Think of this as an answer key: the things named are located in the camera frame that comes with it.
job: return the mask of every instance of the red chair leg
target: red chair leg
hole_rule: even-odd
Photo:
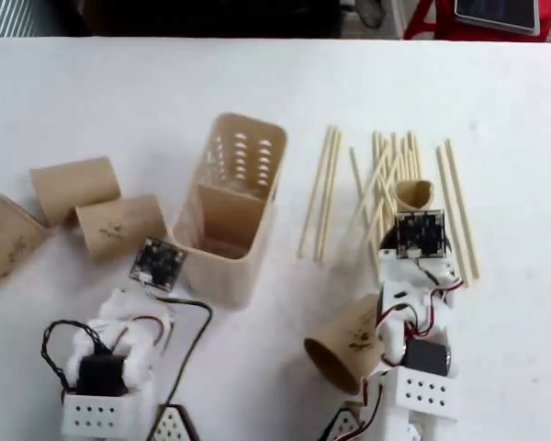
[[[408,24],[406,30],[404,30],[403,40],[412,40],[418,34],[423,32],[434,32],[436,26],[434,23],[427,23],[424,21],[427,14],[431,10],[434,0],[420,0],[416,5],[414,14]]]

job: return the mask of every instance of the white tabletop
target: white tabletop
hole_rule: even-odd
[[[176,397],[201,438],[315,440],[343,400],[302,340],[367,287],[295,256],[335,123],[364,171],[372,130],[415,130],[435,182],[434,147],[453,140],[483,271],[458,294],[464,412],[453,439],[551,440],[551,45],[0,40],[0,193],[36,209],[30,167],[106,154],[123,194],[155,193],[171,223],[211,121],[226,111],[281,125],[289,144],[253,302],[218,311]],[[346,149],[334,197],[331,249],[356,201]],[[93,266],[81,238],[58,229],[0,287],[1,441],[59,439],[42,330],[93,317],[113,287],[132,283],[130,261]],[[174,343],[185,347],[202,316],[182,318]],[[69,335],[53,337],[60,363]],[[161,395],[176,369],[160,367]]]

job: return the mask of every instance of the red chair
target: red chair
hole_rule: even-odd
[[[436,23],[424,21],[431,6],[435,3]],[[412,40],[423,32],[433,32],[436,40],[459,41],[546,41],[551,30],[551,0],[539,0],[539,20],[541,33],[539,35],[523,35],[502,30],[468,25],[455,20],[454,0],[420,0],[404,30],[402,38]]]

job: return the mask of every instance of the paper cup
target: paper cup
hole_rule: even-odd
[[[320,373],[343,392],[355,395],[384,353],[376,339],[377,296],[369,294],[304,340]]]
[[[0,280],[49,237],[49,232],[4,195],[0,196]]]
[[[81,207],[76,213],[85,244],[97,264],[136,252],[147,237],[164,239],[167,234],[154,195]]]
[[[434,186],[429,181],[399,181],[393,188],[400,211],[424,211],[433,202]]]
[[[73,219],[76,207],[120,198],[120,188],[106,157],[30,170],[39,203],[51,227]]]

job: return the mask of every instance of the circuit board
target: circuit board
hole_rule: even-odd
[[[408,211],[396,215],[398,259],[445,257],[444,212]]]
[[[186,251],[150,237],[137,254],[129,277],[143,285],[170,292],[185,258]]]

